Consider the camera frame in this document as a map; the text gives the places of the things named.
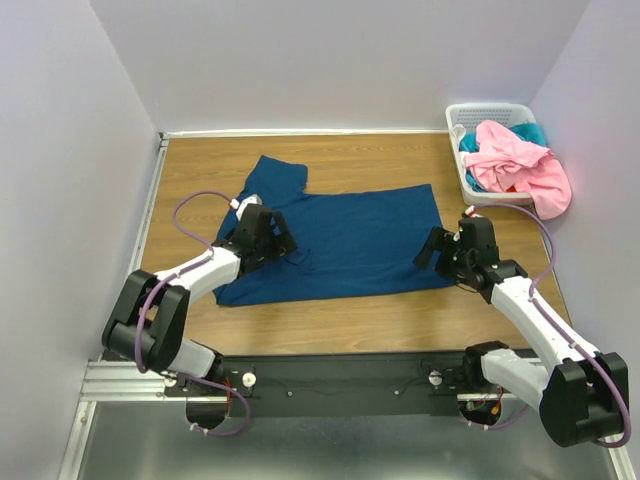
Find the dark blue t shirt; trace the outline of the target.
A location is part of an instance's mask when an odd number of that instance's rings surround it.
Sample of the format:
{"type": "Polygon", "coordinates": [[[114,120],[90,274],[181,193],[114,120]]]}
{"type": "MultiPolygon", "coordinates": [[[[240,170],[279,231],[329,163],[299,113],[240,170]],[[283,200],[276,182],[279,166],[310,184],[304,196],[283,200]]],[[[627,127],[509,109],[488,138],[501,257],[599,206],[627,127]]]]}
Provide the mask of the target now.
{"type": "Polygon", "coordinates": [[[451,281],[413,260],[442,221],[431,185],[310,194],[308,169],[262,156],[239,199],[256,194],[283,214],[297,248],[215,289],[218,305],[387,295],[447,288],[451,281]]]}

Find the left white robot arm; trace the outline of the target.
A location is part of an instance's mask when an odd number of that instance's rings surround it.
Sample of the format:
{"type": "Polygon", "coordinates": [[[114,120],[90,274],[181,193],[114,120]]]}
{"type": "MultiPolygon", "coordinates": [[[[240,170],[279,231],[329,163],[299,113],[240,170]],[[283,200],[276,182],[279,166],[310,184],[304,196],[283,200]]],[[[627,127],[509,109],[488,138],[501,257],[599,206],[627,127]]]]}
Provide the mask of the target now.
{"type": "Polygon", "coordinates": [[[189,307],[297,249],[282,213],[250,203],[236,217],[225,237],[190,261],[130,273],[104,327],[103,347],[143,372],[184,374],[197,393],[214,393],[222,380],[219,353],[184,336],[189,307]]]}

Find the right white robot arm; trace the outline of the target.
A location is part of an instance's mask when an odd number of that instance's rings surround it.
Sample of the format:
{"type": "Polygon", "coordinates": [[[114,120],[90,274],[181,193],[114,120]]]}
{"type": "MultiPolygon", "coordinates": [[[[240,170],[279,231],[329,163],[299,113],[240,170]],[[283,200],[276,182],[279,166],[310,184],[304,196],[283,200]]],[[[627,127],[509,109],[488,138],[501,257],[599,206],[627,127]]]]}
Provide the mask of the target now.
{"type": "Polygon", "coordinates": [[[559,446],[593,442],[624,446],[631,437],[626,362],[587,342],[544,300],[536,281],[514,260],[499,256],[492,222],[475,211],[463,214],[456,231],[435,226],[414,259],[479,293],[517,328],[536,353],[532,364],[499,341],[466,349],[460,379],[480,392],[496,385],[535,410],[559,446]]]}

